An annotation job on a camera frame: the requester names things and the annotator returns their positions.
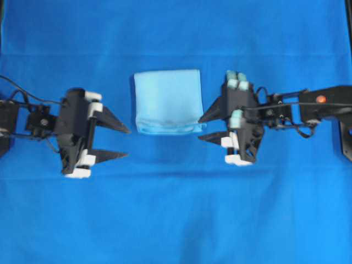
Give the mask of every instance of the orange button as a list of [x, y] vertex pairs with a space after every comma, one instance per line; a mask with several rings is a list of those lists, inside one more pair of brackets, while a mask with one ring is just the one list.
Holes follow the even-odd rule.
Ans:
[[317, 103], [326, 103], [328, 100], [326, 99], [326, 97], [324, 95], [319, 95], [317, 98], [316, 98], [316, 102]]

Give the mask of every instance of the robotic arm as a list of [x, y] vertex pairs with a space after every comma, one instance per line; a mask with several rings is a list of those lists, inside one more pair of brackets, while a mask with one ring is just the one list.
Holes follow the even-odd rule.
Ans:
[[[94, 164], [127, 156], [126, 153], [92, 148], [96, 126], [130, 133], [101, 103], [100, 94], [71, 89], [61, 102], [54, 102], [41, 100], [14, 85], [18, 90], [9, 99], [0, 101], [0, 157], [9, 151], [10, 141], [14, 138], [40, 141], [54, 136], [59, 146], [57, 153], [62, 160], [62, 173], [70, 178], [87, 178]], [[17, 92], [22, 93], [24, 102], [13, 99]], [[39, 101], [59, 104], [59, 116], [51, 115], [48, 105], [29, 103], [28, 95]], [[25, 127], [29, 134], [15, 132], [19, 108], [29, 111]]]
[[[262, 89], [266, 92], [264, 87], [254, 92], [253, 84], [246, 80], [245, 75], [228, 71], [222, 95], [199, 120], [204, 123], [223, 119], [227, 123], [227, 131], [199, 138], [226, 148], [227, 163], [246, 166], [256, 162], [264, 127], [295, 129], [302, 137], [310, 138], [321, 121], [336, 118], [340, 122], [343, 153], [352, 161], [352, 86], [272, 95], [266, 92], [266, 102], [260, 104], [259, 92]], [[298, 101], [284, 102], [292, 97], [297, 97]], [[292, 105], [300, 106], [300, 124], [293, 121]], [[303, 127], [309, 128], [310, 134], [303, 133]]]

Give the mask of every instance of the blue table surface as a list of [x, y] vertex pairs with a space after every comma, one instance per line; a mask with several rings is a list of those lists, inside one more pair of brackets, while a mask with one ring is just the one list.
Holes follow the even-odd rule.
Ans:
[[351, 263], [337, 123], [266, 130], [258, 162], [232, 167], [198, 135], [137, 133], [132, 75], [171, 69], [200, 69], [205, 110], [228, 69], [271, 93], [351, 84], [344, 1], [5, 1], [0, 74], [46, 99], [99, 92], [132, 134], [98, 129], [94, 147], [129, 157], [86, 180], [17, 140], [0, 160], [0, 263]]

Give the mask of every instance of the wire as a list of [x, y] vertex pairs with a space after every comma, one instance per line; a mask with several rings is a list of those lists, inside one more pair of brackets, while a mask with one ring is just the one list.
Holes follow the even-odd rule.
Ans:
[[265, 97], [267, 98], [268, 95], [269, 95], [269, 93], [268, 93], [268, 90], [267, 90], [264, 86], [261, 86], [261, 87], [258, 88], [258, 90], [257, 90], [256, 93], [255, 93], [256, 96], [259, 95], [259, 93], [260, 93], [261, 90], [263, 90], [263, 91], [265, 92]]
[[55, 153], [60, 153], [60, 150], [57, 150], [57, 149], [54, 147], [54, 145], [50, 142], [49, 136], [47, 136], [47, 137], [45, 138], [45, 140], [46, 140], [46, 142], [47, 142], [48, 147], [49, 147], [53, 152], [55, 152]]
[[291, 103], [281, 103], [271, 106], [258, 106], [258, 107], [239, 107], [242, 110], [264, 110], [271, 108], [280, 108], [285, 106], [300, 105], [300, 106], [336, 106], [336, 107], [352, 107], [352, 103], [301, 103], [301, 102], [291, 102]]
[[15, 102], [15, 101], [13, 100], [13, 98], [14, 98], [14, 97], [16, 96], [16, 94], [18, 94], [19, 92], [20, 92], [20, 93], [22, 94], [22, 96], [23, 96], [24, 105], [27, 106], [28, 111], [31, 113], [31, 112], [32, 112], [32, 107], [31, 107], [31, 104], [29, 103], [28, 96], [27, 96], [27, 94], [25, 94], [25, 93], [22, 92], [21, 90], [15, 90], [15, 91], [10, 95], [10, 97], [7, 99], [7, 101]]
[[[290, 119], [290, 118], [288, 118], [288, 117], [286, 117], [285, 120], [289, 121], [289, 122], [292, 124], [292, 126], [296, 129], [297, 133], [298, 133], [300, 136], [302, 136], [303, 138], [308, 139], [308, 138], [314, 136], [315, 127], [317, 126], [316, 124], [314, 124], [314, 125], [300, 126], [299, 124], [295, 124], [295, 123], [293, 122], [293, 120]], [[310, 135], [309, 135], [309, 134], [306, 134], [306, 133], [304, 133], [302, 130], [300, 130], [300, 129], [299, 129], [300, 127], [309, 128], [309, 129], [310, 129]]]
[[29, 92], [27, 92], [26, 90], [24, 90], [21, 86], [19, 86], [17, 83], [15, 83], [13, 80], [7, 78], [6, 76], [3, 76], [3, 75], [0, 75], [0, 79], [3, 79], [7, 82], [9, 82], [10, 84], [12, 84], [14, 87], [16, 87], [19, 91], [21, 91], [22, 93], [25, 93], [27, 96], [29, 97], [32, 97], [33, 99], [39, 101], [39, 102], [42, 102], [42, 103], [54, 103], [56, 105], [61, 105], [61, 106], [64, 106], [63, 103], [61, 102], [57, 102], [57, 101], [51, 101], [51, 100], [43, 100], [43, 99], [40, 99], [32, 94], [30, 94]]

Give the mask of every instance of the folded towel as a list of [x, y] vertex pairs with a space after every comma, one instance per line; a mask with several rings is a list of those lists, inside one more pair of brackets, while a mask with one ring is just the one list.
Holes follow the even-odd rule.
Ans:
[[149, 135], [202, 132], [199, 70], [148, 71], [134, 75], [136, 125]]

